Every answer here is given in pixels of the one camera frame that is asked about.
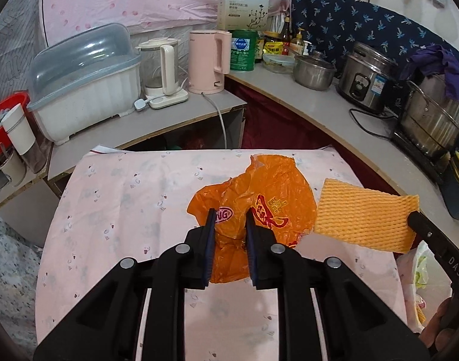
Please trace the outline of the person's right hand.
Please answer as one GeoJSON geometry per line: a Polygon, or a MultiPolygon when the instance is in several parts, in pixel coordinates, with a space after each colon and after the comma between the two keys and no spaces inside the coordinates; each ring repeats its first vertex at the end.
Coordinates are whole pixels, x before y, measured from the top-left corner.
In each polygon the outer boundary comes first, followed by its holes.
{"type": "Polygon", "coordinates": [[[437,351],[443,350],[454,335],[454,329],[443,329],[440,323],[449,308],[451,299],[445,299],[438,307],[429,323],[419,335],[420,341],[427,347],[435,346],[437,351]]]}

